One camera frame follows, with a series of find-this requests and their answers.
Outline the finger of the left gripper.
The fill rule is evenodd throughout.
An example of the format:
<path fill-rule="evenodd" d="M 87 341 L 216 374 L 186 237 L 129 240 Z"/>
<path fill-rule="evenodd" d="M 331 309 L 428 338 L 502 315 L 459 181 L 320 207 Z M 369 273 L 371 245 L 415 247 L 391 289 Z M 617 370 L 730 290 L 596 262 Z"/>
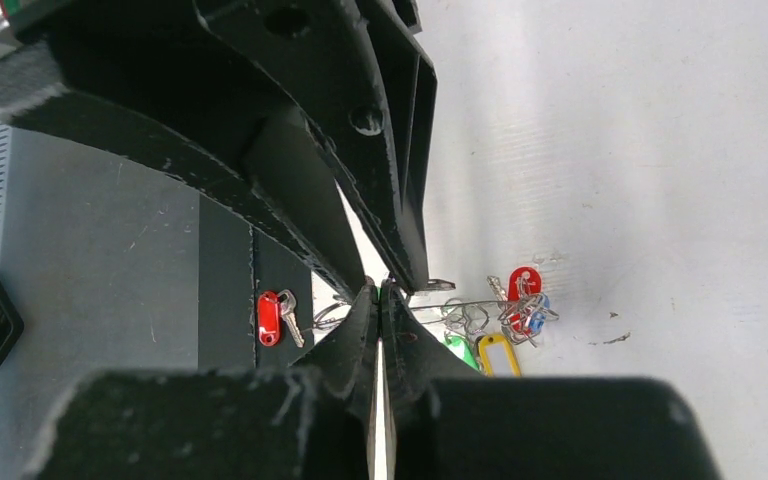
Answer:
<path fill-rule="evenodd" d="M 300 108 L 398 285 L 429 278 L 422 202 L 437 77 L 413 1 L 199 1 L 203 26 Z"/>
<path fill-rule="evenodd" d="M 6 2 L 0 119 L 119 155 L 244 219 L 330 286 L 365 277 L 301 109 L 190 1 Z"/>

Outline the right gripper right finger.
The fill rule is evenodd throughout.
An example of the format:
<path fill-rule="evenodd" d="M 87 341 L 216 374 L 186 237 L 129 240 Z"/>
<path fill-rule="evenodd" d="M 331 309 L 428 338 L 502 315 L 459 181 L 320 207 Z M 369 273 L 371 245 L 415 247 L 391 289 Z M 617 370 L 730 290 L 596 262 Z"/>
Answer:
<path fill-rule="evenodd" d="M 717 479 L 696 417 L 645 377 L 485 376 L 379 290 L 394 479 Z"/>

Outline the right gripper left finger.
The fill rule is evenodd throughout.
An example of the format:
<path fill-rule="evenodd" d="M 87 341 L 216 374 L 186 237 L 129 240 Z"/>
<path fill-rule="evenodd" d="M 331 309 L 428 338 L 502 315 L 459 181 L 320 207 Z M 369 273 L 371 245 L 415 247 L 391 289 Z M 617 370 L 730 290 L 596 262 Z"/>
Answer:
<path fill-rule="evenodd" d="M 283 368 L 109 370 L 61 400 L 30 479 L 367 479 L 378 291 Z"/>

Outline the green tag key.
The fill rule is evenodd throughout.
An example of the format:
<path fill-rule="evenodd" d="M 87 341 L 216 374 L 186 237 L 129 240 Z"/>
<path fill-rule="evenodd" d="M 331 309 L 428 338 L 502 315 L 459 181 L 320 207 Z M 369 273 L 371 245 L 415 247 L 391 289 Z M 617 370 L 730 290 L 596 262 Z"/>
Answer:
<path fill-rule="evenodd" d="M 469 341 L 457 334 L 446 333 L 444 335 L 443 345 L 466 365 L 476 371 L 481 371 L 479 362 L 476 360 Z"/>

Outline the red tag key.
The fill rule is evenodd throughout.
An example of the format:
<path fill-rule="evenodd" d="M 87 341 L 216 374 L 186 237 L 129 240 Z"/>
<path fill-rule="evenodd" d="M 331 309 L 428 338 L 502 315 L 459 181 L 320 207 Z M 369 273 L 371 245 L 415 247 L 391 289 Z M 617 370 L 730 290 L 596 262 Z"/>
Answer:
<path fill-rule="evenodd" d="M 296 318 L 297 300 L 290 290 L 265 291 L 257 299 L 257 338 L 264 347 L 276 346 L 287 331 L 298 348 L 305 338 Z"/>

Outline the metal keyring plate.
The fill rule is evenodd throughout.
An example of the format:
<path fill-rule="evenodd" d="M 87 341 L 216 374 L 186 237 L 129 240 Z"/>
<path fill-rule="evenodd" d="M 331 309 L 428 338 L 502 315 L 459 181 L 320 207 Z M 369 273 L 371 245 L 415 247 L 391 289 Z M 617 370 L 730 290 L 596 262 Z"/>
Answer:
<path fill-rule="evenodd" d="M 467 300 L 451 297 L 439 303 L 415 304 L 411 296 L 406 298 L 408 311 L 418 316 L 424 326 L 435 326 L 441 331 L 457 334 L 466 339 L 476 340 L 482 335 L 502 333 L 515 344 L 534 342 L 538 335 L 516 333 L 510 326 L 510 317 L 514 313 L 526 314 L 530 295 L 517 302 L 508 301 L 508 286 L 502 279 L 488 275 L 485 277 L 490 296 L 486 299 Z M 551 308 L 553 318 L 545 323 L 556 322 L 560 315 Z"/>

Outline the yellow tag on plate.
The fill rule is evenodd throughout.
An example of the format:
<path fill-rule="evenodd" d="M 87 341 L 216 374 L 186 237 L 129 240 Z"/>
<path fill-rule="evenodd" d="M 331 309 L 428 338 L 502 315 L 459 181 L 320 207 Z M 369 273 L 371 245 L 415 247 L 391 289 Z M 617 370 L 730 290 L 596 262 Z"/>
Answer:
<path fill-rule="evenodd" d="M 503 334 L 482 335 L 477 341 L 477 350 L 481 367 L 487 376 L 521 376 L 514 349 Z"/>

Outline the blue tag on plate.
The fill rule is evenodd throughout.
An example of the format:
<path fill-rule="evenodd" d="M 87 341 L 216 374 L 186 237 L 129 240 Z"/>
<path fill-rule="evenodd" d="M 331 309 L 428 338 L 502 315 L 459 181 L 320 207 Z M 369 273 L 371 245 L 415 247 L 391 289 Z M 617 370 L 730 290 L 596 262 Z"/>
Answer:
<path fill-rule="evenodd" d="M 550 308 L 550 300 L 544 293 L 533 295 L 528 302 L 527 332 L 529 335 L 538 335 L 547 321 L 553 318 Z"/>

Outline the red tag on plate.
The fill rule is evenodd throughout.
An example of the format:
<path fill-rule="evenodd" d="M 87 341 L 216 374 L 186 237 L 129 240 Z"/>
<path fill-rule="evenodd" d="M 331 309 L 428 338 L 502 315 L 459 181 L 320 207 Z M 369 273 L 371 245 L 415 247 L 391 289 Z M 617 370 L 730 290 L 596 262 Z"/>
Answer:
<path fill-rule="evenodd" d="M 515 269 L 508 278 L 508 301 L 517 302 L 530 295 L 538 294 L 542 290 L 542 278 L 539 272 L 530 266 L 521 266 Z M 514 313 L 510 317 L 510 326 L 516 333 L 527 335 L 536 331 L 526 319 L 523 313 Z"/>

